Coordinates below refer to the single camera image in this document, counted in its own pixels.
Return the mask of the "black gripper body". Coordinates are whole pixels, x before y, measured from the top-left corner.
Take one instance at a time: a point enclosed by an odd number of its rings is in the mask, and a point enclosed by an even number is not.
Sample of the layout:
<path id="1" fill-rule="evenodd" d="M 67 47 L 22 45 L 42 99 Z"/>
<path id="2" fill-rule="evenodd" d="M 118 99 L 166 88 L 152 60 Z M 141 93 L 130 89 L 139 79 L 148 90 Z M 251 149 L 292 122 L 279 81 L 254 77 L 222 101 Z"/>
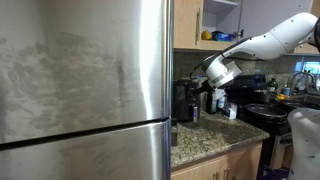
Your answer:
<path id="1" fill-rule="evenodd" d="M 204 81 L 200 87 L 200 92 L 203 93 L 203 92 L 212 92 L 213 91 L 213 88 L 212 86 L 209 84 L 208 81 Z"/>

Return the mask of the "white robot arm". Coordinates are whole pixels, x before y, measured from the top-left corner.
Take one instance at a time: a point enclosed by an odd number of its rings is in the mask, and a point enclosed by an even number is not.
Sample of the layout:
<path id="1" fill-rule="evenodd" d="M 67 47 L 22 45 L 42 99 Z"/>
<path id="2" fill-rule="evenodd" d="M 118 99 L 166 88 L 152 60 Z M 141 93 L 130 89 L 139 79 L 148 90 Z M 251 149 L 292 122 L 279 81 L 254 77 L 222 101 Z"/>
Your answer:
<path id="1" fill-rule="evenodd" d="M 310 44 L 319 48 L 319 18 L 310 13 L 298 13 L 268 32 L 248 37 L 203 61 L 207 80 L 197 90 L 213 91 L 231 85 L 237 76 L 222 61 L 238 53 L 246 53 L 261 60 L 273 60 Z M 320 111 L 296 108 L 287 116 L 293 139 L 293 159 L 287 180 L 320 180 Z"/>

